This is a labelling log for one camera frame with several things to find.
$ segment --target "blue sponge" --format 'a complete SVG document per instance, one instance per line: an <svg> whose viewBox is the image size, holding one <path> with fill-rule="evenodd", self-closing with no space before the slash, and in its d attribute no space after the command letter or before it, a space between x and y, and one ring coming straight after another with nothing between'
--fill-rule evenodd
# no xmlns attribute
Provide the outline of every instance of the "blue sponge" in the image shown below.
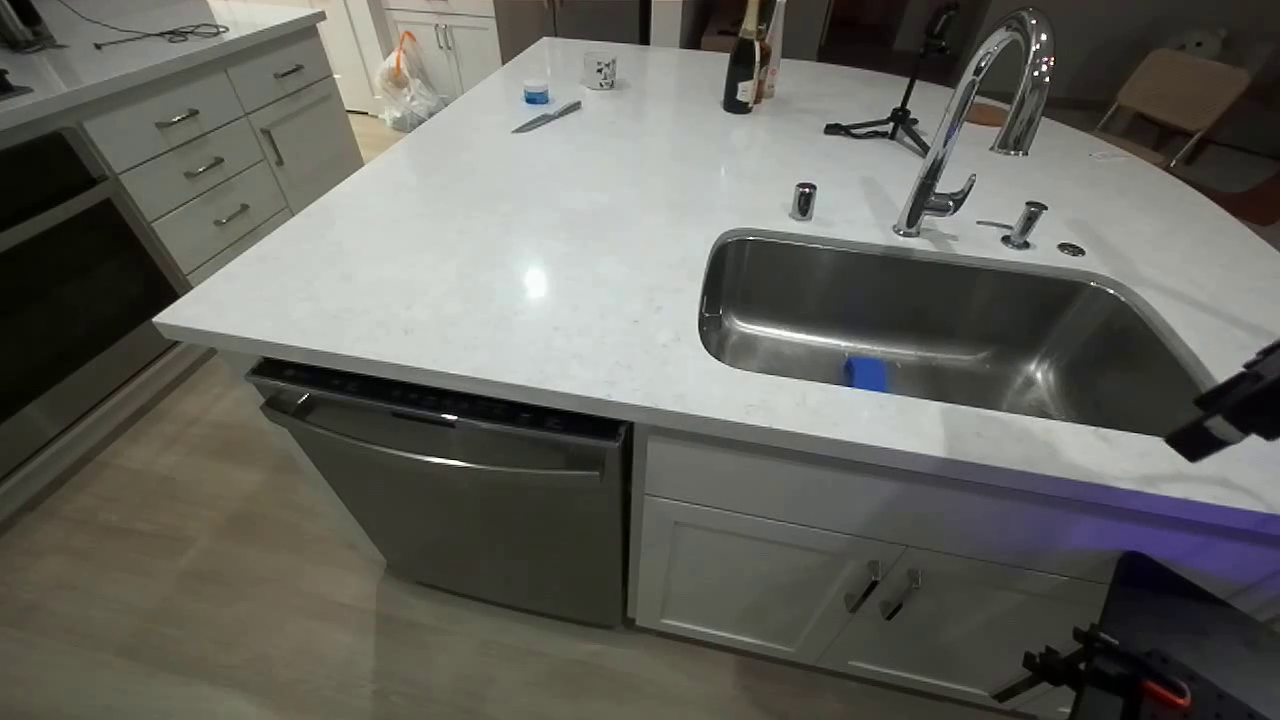
<svg viewBox="0 0 1280 720"><path fill-rule="evenodd" d="M886 364L876 357L847 357L845 383L862 391L886 391Z"/></svg>

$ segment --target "sink basin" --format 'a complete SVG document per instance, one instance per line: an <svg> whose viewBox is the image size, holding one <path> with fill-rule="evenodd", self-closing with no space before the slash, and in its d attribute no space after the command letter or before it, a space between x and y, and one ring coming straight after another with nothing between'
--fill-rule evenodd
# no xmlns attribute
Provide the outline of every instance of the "sink basin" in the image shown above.
<svg viewBox="0 0 1280 720"><path fill-rule="evenodd" d="M1111 280L771 232L716 244L700 340L745 370L847 383L867 358L895 397L1150 435L1210 383Z"/></svg>

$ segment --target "bottle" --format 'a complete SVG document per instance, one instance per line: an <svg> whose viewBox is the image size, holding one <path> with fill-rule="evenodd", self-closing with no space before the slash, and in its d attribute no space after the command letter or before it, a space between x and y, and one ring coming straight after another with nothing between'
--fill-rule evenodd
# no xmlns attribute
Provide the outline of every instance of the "bottle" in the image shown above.
<svg viewBox="0 0 1280 720"><path fill-rule="evenodd" d="M764 32L764 73L760 73L760 98L775 95L775 67L782 62L782 24L786 24L786 0L771 0L769 32Z"/></svg>
<svg viewBox="0 0 1280 720"><path fill-rule="evenodd" d="M760 91L760 0L748 0L745 29L735 32L735 45L728 52L728 73L723 73L723 98L718 107L733 114L748 114Z"/></svg>

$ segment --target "light wood floor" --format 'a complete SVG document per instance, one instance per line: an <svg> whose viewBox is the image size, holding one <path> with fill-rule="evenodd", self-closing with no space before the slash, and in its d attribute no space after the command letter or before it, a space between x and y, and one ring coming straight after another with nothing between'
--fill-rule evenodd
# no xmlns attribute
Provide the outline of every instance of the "light wood floor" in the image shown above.
<svg viewBox="0 0 1280 720"><path fill-rule="evenodd" d="M208 358L0 536L0 716L988 711L401 582Z"/></svg>

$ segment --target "stainless steel dishwasher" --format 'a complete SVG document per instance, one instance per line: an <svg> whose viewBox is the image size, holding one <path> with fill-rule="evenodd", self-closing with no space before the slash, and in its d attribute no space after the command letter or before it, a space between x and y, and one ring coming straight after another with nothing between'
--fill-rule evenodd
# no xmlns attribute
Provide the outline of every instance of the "stainless steel dishwasher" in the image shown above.
<svg viewBox="0 0 1280 720"><path fill-rule="evenodd" d="M622 618L622 425L279 358L253 383L394 574Z"/></svg>

